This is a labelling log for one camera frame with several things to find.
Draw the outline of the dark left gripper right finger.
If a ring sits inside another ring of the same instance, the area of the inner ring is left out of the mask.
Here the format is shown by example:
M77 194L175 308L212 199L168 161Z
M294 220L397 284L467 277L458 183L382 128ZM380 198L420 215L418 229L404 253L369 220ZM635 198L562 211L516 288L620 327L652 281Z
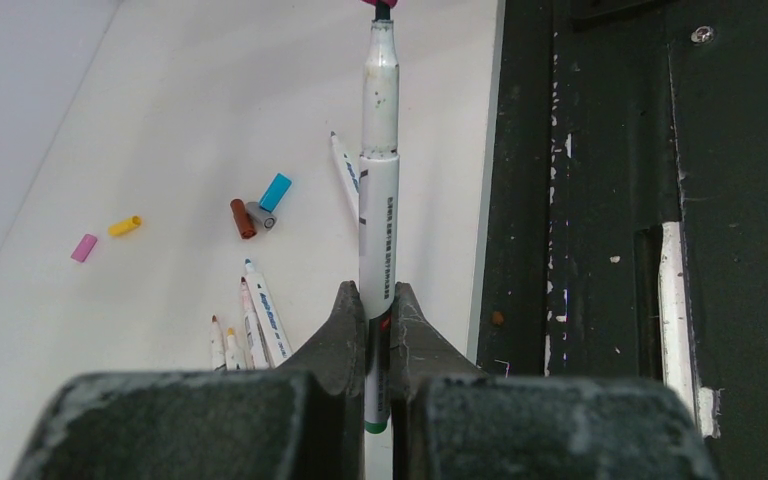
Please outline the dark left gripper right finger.
M642 378L493 376L426 319L406 283L393 305L397 479L715 479L678 396Z

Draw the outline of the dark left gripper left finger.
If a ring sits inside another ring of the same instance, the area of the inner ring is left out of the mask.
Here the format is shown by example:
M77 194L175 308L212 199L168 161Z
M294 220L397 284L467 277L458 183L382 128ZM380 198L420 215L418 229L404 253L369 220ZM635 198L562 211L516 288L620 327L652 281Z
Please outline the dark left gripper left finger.
M279 367L99 372L64 384L16 479L360 479L366 327L356 285Z

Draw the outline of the yellow white pen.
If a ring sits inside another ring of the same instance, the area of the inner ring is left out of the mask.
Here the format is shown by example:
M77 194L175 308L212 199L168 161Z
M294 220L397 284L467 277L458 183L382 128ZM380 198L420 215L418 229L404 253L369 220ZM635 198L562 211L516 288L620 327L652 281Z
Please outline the yellow white pen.
M247 369L244 352L238 344L236 331L232 327L229 327L226 332L225 362L228 371Z

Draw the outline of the brown white pen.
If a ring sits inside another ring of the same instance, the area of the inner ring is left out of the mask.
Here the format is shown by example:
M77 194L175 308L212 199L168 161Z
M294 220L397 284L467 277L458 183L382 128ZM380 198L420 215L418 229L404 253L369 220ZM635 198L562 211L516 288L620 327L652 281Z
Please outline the brown white pen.
M227 363L225 358L224 334L216 316L213 316L210 324L211 364L214 371L225 371Z

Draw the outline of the blue pen cap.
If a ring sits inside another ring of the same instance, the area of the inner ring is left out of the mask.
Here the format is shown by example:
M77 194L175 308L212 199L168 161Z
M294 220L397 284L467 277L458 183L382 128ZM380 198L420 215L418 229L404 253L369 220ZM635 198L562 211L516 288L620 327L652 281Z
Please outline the blue pen cap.
M273 212L281 203L292 186L292 180L282 173L277 173L272 179L258 205L265 211Z

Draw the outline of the yellow pen cap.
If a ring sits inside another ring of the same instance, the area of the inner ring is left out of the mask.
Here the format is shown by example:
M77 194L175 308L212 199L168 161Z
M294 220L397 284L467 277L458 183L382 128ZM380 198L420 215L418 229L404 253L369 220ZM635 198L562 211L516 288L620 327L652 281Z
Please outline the yellow pen cap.
M107 229L111 237L119 237L128 234L142 225L142 219L139 216L130 216L114 223Z

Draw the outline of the green white pen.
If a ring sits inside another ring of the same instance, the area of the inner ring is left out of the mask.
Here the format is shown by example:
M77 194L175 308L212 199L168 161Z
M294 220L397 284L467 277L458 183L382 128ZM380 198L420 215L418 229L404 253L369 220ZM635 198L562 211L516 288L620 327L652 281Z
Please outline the green white pen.
M400 66L392 8L381 4L373 8L363 77L358 290L368 322L364 427L370 434L380 434L390 417L388 369L397 252Z

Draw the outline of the magenta pen cap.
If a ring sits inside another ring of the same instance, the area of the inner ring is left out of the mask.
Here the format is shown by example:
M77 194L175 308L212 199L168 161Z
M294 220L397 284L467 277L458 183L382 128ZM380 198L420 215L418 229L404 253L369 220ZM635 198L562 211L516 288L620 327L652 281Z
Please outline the magenta pen cap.
M373 6L381 4L389 8L394 8L398 4L398 0L361 0L361 2Z

